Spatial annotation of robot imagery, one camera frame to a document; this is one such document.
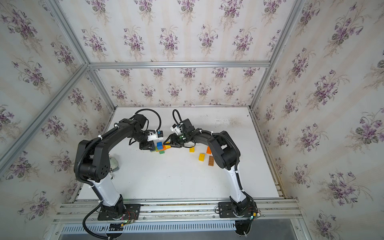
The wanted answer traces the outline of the orange long lego brick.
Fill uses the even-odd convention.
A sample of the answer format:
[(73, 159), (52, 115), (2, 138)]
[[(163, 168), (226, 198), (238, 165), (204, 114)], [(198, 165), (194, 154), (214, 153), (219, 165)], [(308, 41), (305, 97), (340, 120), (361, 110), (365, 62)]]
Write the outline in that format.
[(162, 146), (160, 149), (158, 147), (156, 147), (156, 152), (163, 152), (166, 150), (167, 150), (167, 148), (165, 148), (165, 146)]

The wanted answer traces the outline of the blue square lego brick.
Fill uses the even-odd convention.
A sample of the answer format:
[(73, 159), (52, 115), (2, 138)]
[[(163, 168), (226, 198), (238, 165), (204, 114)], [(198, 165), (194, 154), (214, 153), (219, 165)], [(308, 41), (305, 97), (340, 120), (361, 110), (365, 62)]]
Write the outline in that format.
[(162, 142), (157, 142), (157, 145), (156, 147), (158, 147), (159, 149), (163, 146), (163, 143)]

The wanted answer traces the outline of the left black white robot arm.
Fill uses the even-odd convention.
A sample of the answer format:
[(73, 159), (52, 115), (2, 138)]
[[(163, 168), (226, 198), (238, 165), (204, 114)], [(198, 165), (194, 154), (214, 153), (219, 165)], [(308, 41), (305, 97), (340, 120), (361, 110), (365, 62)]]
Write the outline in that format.
[(100, 240), (115, 240), (118, 235), (99, 235), (91, 231), (87, 219), (97, 210), (101, 210), (110, 219), (121, 220), (127, 213), (123, 196), (116, 190), (110, 177), (110, 151), (122, 140), (129, 138), (129, 144), (139, 143), (142, 151), (155, 150), (155, 143), (148, 137), (152, 130), (148, 128), (149, 120), (140, 109), (128, 118), (115, 123), (113, 128), (92, 140), (82, 140), (78, 144), (74, 173), (78, 182), (89, 187), (97, 195), (98, 205), (82, 221), (84, 230)]

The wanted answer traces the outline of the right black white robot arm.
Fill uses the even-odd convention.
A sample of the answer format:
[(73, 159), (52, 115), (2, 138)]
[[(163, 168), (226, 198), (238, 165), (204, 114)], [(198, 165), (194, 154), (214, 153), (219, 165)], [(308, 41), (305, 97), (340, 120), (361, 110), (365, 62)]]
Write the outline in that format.
[(229, 178), (230, 201), (228, 207), (219, 210), (219, 214), (230, 214), (236, 218), (244, 218), (235, 221), (236, 234), (246, 236), (253, 221), (260, 216), (254, 199), (245, 191), (241, 183), (239, 163), (241, 152), (226, 131), (219, 133), (195, 128), (189, 119), (182, 120), (178, 110), (172, 111), (175, 124), (171, 127), (173, 132), (164, 145), (172, 148), (192, 148), (189, 143), (203, 144), (210, 148), (211, 154), (217, 166), (225, 170)]

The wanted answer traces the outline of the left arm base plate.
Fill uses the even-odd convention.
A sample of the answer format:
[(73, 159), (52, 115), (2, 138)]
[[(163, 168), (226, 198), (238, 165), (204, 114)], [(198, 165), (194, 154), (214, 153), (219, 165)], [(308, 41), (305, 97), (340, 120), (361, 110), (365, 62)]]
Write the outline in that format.
[(138, 220), (140, 210), (140, 204), (124, 204), (123, 206), (106, 207), (102, 205), (100, 213), (98, 215), (99, 221), (112, 221), (112, 220), (124, 220), (135, 221)]

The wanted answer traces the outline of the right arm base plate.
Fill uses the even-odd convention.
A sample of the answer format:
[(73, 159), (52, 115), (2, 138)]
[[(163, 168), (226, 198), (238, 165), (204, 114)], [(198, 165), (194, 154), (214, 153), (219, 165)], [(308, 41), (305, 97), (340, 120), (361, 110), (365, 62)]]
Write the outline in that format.
[(255, 219), (260, 213), (255, 204), (248, 200), (240, 203), (235, 202), (219, 202), (217, 213), (220, 218), (249, 218)]

